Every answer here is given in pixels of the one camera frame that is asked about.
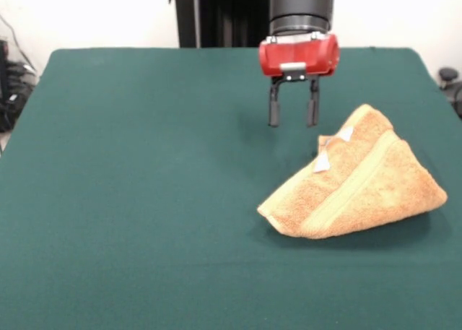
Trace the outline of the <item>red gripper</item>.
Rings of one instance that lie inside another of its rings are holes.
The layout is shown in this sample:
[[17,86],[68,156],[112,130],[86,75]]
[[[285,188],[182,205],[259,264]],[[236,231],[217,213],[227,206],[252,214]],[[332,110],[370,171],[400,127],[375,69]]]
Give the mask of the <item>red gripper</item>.
[[[339,63],[340,48],[334,34],[308,33],[268,36],[260,43],[258,57],[264,75],[271,77],[269,90],[269,126],[279,126],[279,87],[284,75],[298,71],[304,78],[330,76]],[[319,77],[310,80],[308,127],[318,124]]]

